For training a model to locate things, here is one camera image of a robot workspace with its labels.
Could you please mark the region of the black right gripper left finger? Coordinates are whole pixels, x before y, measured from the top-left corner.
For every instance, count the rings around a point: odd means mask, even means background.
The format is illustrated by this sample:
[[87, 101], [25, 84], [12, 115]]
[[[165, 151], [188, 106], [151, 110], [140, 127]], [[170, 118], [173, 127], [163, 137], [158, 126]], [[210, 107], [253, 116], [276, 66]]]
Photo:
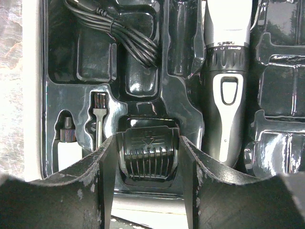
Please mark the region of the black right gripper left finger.
[[3, 229], [107, 229], [117, 167], [115, 136], [43, 180], [0, 176]]

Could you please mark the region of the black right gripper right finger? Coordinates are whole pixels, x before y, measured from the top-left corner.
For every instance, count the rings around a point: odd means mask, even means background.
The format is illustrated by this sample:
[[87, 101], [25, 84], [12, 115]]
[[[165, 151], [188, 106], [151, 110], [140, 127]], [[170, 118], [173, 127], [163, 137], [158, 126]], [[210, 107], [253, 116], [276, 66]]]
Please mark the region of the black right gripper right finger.
[[304, 228], [304, 172], [259, 179], [213, 159], [184, 136], [178, 156], [189, 228]]

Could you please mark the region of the small white oil bottle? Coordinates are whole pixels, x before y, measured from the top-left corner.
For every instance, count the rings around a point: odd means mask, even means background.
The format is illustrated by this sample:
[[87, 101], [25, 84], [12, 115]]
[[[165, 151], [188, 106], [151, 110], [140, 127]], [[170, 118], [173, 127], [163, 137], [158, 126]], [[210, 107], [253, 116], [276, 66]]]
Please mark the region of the small white oil bottle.
[[77, 142], [72, 117], [64, 118], [63, 127], [60, 129], [60, 141], [57, 150], [59, 171], [82, 159], [82, 147]]

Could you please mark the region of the black comb guard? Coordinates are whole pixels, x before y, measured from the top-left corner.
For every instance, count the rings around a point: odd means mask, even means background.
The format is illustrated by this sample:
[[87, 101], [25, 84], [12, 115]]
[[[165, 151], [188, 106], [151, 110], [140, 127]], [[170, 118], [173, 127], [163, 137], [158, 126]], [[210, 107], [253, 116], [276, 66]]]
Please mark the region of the black comb guard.
[[125, 115], [116, 133], [119, 170], [124, 184], [168, 188], [178, 166], [180, 128], [170, 118]]

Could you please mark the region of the black cleaning brush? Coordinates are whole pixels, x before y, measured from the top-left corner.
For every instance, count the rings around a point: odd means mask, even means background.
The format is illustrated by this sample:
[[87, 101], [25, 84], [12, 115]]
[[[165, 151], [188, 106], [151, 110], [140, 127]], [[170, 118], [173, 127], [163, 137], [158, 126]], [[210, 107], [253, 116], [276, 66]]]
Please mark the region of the black cleaning brush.
[[103, 120], [108, 113], [108, 109], [107, 109], [108, 94], [106, 92], [96, 92], [93, 98], [94, 98], [94, 108], [92, 112], [96, 117], [95, 149], [98, 150], [98, 148], [103, 143]]

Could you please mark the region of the black silver hair clipper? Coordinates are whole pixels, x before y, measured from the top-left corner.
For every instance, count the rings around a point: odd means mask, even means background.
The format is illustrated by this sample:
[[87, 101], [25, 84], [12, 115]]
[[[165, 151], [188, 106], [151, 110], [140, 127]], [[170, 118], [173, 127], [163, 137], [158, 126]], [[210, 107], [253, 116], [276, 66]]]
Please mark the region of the black silver hair clipper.
[[251, 14], [250, 0], [206, 2], [203, 151], [229, 167], [242, 147]]

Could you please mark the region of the white cardboard box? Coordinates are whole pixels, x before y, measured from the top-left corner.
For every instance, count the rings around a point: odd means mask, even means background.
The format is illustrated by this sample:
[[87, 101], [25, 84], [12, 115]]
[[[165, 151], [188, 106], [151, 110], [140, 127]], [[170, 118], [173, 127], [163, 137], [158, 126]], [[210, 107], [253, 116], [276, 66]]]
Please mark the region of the white cardboard box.
[[[43, 179], [42, 151], [42, 19], [41, 0], [22, 2], [23, 23], [23, 131], [24, 179]], [[131, 205], [132, 198], [116, 197], [112, 229], [185, 229], [187, 217], [182, 199], [144, 199]]]

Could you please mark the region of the black plastic tray insert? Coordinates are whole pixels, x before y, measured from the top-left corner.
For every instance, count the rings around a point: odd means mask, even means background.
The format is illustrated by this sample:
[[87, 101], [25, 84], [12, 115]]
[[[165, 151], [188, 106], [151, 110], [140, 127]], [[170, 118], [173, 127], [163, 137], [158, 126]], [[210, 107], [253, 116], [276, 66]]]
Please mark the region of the black plastic tray insert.
[[[199, 145], [206, 122], [200, 108], [200, 69], [205, 60], [200, 3], [197, 0], [103, 0], [115, 18], [150, 37], [162, 50], [159, 67], [141, 66], [117, 40], [85, 27], [62, 0], [42, 2], [45, 76], [42, 121], [42, 174], [59, 171], [60, 129], [66, 117], [75, 125], [77, 156], [95, 150], [94, 97], [106, 94], [103, 136], [125, 132], [140, 139], [139, 152], [163, 150], [146, 166], [148, 177], [162, 175], [157, 188], [136, 187], [119, 174], [121, 192], [181, 195], [171, 165], [169, 133]], [[237, 168], [255, 177], [305, 169], [305, 3], [264, 0], [252, 34], [246, 106], [246, 133]]]

